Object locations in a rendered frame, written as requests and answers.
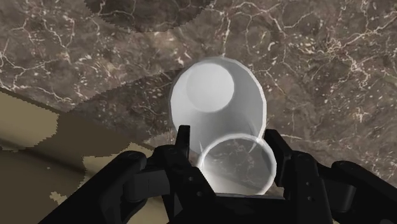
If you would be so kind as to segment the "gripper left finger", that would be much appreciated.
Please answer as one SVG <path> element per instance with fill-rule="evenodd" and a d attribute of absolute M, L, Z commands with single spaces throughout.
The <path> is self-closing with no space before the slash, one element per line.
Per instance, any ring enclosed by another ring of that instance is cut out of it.
<path fill-rule="evenodd" d="M 190 126 L 176 142 L 147 157 L 125 151 L 105 165 L 38 224 L 127 224 L 152 197 L 161 196 L 167 224 L 210 224 L 215 193 L 188 160 Z"/>

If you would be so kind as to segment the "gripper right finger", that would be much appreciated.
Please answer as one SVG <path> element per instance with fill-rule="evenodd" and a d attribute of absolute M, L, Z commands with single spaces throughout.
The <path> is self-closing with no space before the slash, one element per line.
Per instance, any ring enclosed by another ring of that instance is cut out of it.
<path fill-rule="evenodd" d="M 274 179 L 296 224 L 397 224 L 397 188 L 364 167 L 339 160 L 327 167 L 311 154 L 292 150 L 280 133 L 267 129 L 274 153 Z"/>

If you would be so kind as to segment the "clear glass cup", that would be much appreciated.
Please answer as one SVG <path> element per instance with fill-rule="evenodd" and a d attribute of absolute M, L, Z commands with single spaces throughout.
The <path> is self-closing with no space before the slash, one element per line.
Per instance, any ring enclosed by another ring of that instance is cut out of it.
<path fill-rule="evenodd" d="M 277 170 L 268 143 L 248 134 L 228 134 L 202 150 L 197 167 L 216 193 L 265 195 Z"/>

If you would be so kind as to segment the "white cup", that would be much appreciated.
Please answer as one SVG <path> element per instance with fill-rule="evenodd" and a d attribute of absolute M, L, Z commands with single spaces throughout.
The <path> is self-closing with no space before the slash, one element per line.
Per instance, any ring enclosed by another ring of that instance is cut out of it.
<path fill-rule="evenodd" d="M 190 126 L 190 149 L 201 153 L 225 135 L 261 137 L 267 102 L 259 81 L 244 64 L 208 57 L 177 75 L 170 90 L 169 113 L 175 129 Z"/>

